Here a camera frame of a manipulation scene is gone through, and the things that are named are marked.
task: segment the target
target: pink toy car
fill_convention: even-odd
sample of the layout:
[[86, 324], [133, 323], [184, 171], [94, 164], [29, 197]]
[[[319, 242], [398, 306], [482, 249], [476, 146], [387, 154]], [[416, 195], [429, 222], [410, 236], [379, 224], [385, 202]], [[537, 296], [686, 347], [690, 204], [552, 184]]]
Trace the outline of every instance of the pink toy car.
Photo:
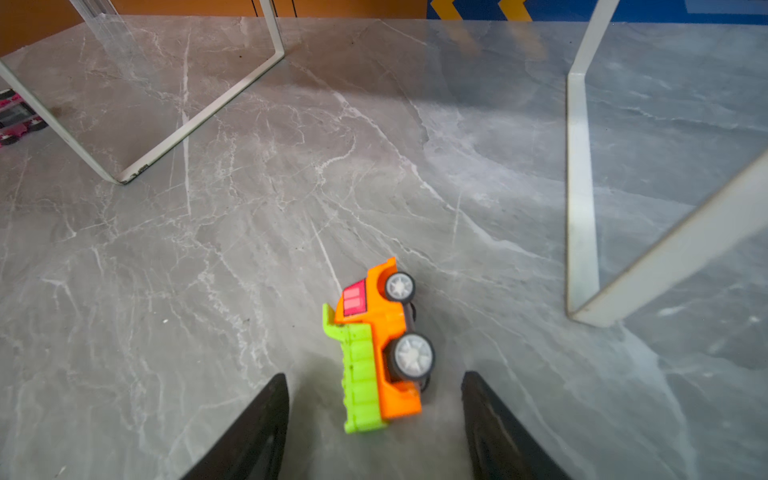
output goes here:
[[0, 91], [0, 147], [16, 143], [22, 135], [48, 124], [15, 91]]

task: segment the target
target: orange truck cab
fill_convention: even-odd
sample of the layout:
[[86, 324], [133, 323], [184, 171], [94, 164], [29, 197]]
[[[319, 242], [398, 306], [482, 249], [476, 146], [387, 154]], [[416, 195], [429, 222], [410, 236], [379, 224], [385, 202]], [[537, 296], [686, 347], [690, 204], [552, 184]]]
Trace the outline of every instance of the orange truck cab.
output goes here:
[[422, 411], [420, 392], [429, 382], [435, 352], [413, 331], [414, 295], [413, 278], [390, 258], [345, 288], [335, 312], [324, 308], [326, 333], [344, 352], [347, 432], [382, 428]]

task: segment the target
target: yellow arrow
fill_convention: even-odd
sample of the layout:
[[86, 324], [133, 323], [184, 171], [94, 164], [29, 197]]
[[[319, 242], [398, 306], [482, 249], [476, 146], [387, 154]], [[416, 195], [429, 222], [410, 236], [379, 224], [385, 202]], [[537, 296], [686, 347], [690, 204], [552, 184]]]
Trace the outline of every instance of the yellow arrow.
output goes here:
[[462, 19], [462, 16], [458, 14], [458, 10], [456, 10], [456, 7], [453, 6], [453, 0], [432, 0], [432, 3], [430, 3], [430, 5], [432, 6], [432, 8], [435, 9], [435, 12], [437, 12], [437, 15], [440, 17], [441, 20], [461, 20]]
[[[435, 8], [435, 2], [432, 2], [432, 8]], [[525, 5], [523, 5], [524, 3], [525, 0], [501, 0], [498, 3], [498, 7], [504, 12], [507, 20], [512, 22], [530, 22], [531, 14], [528, 13]]]

